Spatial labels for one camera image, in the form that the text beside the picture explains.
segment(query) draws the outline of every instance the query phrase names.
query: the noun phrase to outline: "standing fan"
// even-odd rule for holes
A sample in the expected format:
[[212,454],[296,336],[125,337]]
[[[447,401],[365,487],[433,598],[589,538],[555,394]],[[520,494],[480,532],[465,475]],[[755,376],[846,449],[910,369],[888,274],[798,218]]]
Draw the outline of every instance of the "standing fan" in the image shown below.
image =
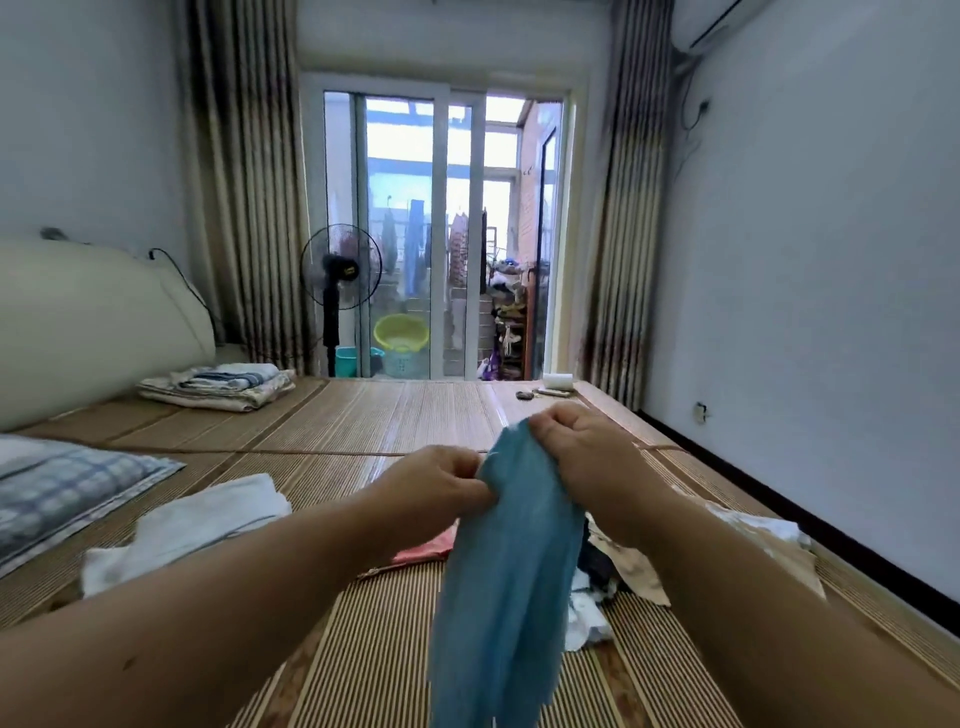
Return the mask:
[[300,282],[324,309],[326,363],[336,371],[340,311],[369,301],[383,276],[383,257],[370,234],[355,225],[331,225],[314,232],[300,253]]

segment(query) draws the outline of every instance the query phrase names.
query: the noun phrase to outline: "white bed headboard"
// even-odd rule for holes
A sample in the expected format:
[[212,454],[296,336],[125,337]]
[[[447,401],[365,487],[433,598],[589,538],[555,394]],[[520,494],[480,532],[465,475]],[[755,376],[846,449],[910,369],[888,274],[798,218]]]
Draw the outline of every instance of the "white bed headboard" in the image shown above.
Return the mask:
[[162,256],[0,239],[0,431],[214,355],[206,311]]

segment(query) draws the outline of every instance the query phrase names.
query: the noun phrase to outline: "pillow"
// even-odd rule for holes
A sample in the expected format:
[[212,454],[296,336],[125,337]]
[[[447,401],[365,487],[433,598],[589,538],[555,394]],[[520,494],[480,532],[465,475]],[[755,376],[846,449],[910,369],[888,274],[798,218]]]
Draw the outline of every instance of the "pillow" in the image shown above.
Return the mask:
[[0,577],[183,466],[167,458],[0,435]]

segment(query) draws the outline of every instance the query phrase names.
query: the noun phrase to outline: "striped curtain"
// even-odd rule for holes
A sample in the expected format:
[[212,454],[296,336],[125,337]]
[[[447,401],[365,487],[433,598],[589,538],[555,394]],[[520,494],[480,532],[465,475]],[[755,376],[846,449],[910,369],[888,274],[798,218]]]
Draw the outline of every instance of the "striped curtain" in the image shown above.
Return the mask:
[[581,355],[587,380],[640,408],[667,155],[671,0],[621,0],[604,127],[607,166]]
[[300,286],[295,0],[180,0],[188,160],[221,336],[254,361],[312,369]]

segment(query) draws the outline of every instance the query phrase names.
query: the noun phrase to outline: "mattress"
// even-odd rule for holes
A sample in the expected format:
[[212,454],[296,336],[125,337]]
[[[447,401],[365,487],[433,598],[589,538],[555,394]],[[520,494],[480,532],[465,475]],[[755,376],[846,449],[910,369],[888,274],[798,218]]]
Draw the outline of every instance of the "mattress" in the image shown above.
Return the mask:
[[[165,454],[179,473],[0,579],[0,626],[78,598],[82,554],[115,546],[136,519],[176,497],[269,473],[295,509],[365,487],[424,445],[489,449],[509,423],[553,403],[516,399],[524,382],[301,379],[286,397],[248,414],[184,410],[121,398],[20,430],[106,449]],[[585,383],[578,399],[610,417],[677,487],[760,515],[769,510],[667,437]],[[830,601],[960,689],[956,642],[823,549],[818,572]],[[422,564],[357,581],[298,650],[254,694],[235,728],[426,726],[429,626],[443,565]],[[738,726],[692,642],[669,609],[620,595],[607,608],[614,641],[567,654],[542,726]]]

